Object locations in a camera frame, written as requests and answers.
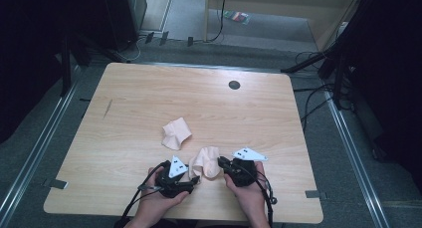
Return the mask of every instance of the wood grain surface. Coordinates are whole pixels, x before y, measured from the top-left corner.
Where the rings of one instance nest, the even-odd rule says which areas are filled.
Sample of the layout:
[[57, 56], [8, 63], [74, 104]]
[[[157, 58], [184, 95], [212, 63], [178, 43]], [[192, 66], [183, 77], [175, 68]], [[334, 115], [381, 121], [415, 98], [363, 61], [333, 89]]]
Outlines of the wood grain surface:
[[[241, 87], [232, 90], [228, 84]], [[161, 142], [162, 127], [183, 117], [192, 136], [181, 150]], [[220, 154], [248, 146], [269, 157], [266, 175], [279, 202], [275, 222], [319, 223], [318, 198], [290, 78], [233, 70], [109, 64], [44, 204], [49, 213], [121, 215], [147, 169], [177, 155], [187, 163], [202, 147]], [[244, 221], [223, 172], [204, 178], [165, 217]], [[134, 205], [129, 215], [133, 215]]]

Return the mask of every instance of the table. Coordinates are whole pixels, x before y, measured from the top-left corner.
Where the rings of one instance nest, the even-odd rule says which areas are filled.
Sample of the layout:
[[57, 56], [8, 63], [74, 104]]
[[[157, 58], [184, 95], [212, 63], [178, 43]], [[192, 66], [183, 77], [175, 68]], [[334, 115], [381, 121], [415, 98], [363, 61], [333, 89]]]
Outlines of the table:
[[[335, 40], [336, 30], [349, 20], [358, 0], [226, 0], [225, 10], [307, 18], [317, 48]], [[205, 0], [204, 40], [208, 34], [208, 10], [221, 10], [223, 0]]]
[[[232, 90], [231, 81], [240, 83]], [[179, 151], [161, 145], [162, 127], [183, 117], [192, 131]], [[264, 162], [275, 222], [319, 223], [317, 190], [290, 78], [235, 70], [109, 64], [51, 189], [48, 213], [121, 215], [149, 167], [205, 146], [220, 154], [249, 146]], [[129, 215], [134, 215], [135, 207]], [[220, 174], [203, 179], [166, 218], [245, 221]]]

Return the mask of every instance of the gray floor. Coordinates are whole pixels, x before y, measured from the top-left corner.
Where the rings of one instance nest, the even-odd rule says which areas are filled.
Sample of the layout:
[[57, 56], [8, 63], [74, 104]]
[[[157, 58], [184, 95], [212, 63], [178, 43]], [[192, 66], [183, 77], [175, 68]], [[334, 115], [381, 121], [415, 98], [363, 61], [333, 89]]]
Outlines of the gray floor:
[[[181, 0], [174, 0], [172, 3], [165, 30], [170, 32], [169, 36], [172, 35], [174, 39], [178, 40], [186, 40], [188, 36], [201, 38], [203, 11], [193, 12], [193, 14], [197, 14], [197, 18], [193, 19], [193, 15], [182, 11], [180, 5], [177, 5], [178, 3], [183, 5]], [[213, 18], [215, 18], [215, 25], [218, 25], [215, 11], [210, 14], [210, 28]], [[293, 22], [291, 28], [286, 22], [287, 29], [285, 31], [291, 31], [294, 36], [289, 37], [288, 34], [285, 34], [283, 39], [270, 39], [282, 43], [277, 46], [270, 45], [264, 36], [256, 36], [262, 31], [260, 26], [263, 24], [258, 23], [258, 27], [255, 27], [254, 18], [272, 20], [262, 15], [259, 17], [252, 15], [251, 22], [247, 26], [235, 25], [244, 27], [245, 31], [234, 29], [229, 32], [225, 30], [229, 27], [225, 27], [223, 29], [225, 37], [221, 44], [195, 44], [192, 47], [187, 47], [186, 41], [167, 41], [165, 45], [159, 46], [158, 39], [149, 44], [140, 41], [138, 43], [140, 56], [133, 63], [203, 65], [202, 67], [226, 66], [278, 73], [279, 69], [288, 68], [296, 63], [295, 58], [298, 52], [316, 49], [315, 43], [310, 40], [311, 33], [308, 26], [303, 23], [302, 19], [293, 19], [293, 21], [297, 21], [291, 21]], [[247, 44], [248, 39], [231, 40], [232, 34], [242, 38], [253, 37], [254, 42]], [[137, 53], [136, 47], [124, 52], [128, 57], [134, 57]], [[93, 61], [89, 67], [83, 69], [83, 75], [75, 95], [16, 208], [9, 227], [109, 227], [116, 219], [116, 217], [108, 216], [47, 214], [43, 210], [49, 188], [43, 187], [41, 183], [45, 178], [56, 176], [89, 105], [80, 99], [92, 97], [104, 68], [109, 63], [109, 60], [97, 53], [92, 53], [92, 56]], [[308, 67], [304, 71], [292, 75], [291, 78], [295, 89], [315, 88], [320, 85], [317, 69], [314, 67]], [[28, 114], [13, 136], [0, 144], [1, 194], [6, 194], [19, 174], [38, 135], [59, 100], [60, 89], [61, 83], [57, 82]], [[309, 93], [295, 93], [295, 95], [298, 110], [302, 116], [305, 113], [305, 102]], [[323, 100], [323, 93], [317, 93], [311, 99], [310, 108], [314, 108]], [[375, 161], [357, 117], [347, 111], [343, 111], [342, 114], [347, 121], [360, 157], [381, 200], [391, 227], [420, 227], [422, 224], [422, 196], [413, 184], [410, 174], [396, 163]], [[375, 227], [337, 126], [327, 106], [310, 116], [305, 137], [317, 188], [319, 191], [325, 192], [328, 197], [321, 201], [324, 219], [318, 225], [286, 224], [285, 227]]]

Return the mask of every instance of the black controller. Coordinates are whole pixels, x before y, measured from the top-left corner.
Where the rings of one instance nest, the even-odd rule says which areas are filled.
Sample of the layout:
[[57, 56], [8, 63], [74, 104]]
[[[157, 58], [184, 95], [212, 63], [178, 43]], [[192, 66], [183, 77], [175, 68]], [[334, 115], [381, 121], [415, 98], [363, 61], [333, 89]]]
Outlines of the black controller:
[[224, 173], [229, 174], [237, 187], [249, 186], [256, 181], [258, 172], [254, 161], [239, 158], [230, 161], [224, 156], [217, 160], [218, 165], [223, 168]]
[[163, 196], [167, 198], [174, 198], [183, 191], [188, 191], [189, 194], [192, 193], [193, 186], [196, 185], [199, 181], [199, 176], [194, 177], [190, 181], [180, 182], [180, 179], [183, 177], [184, 173], [170, 178], [168, 175], [170, 173], [171, 162], [165, 162], [163, 166], [164, 169], [155, 178], [155, 185], [162, 188], [159, 192]]

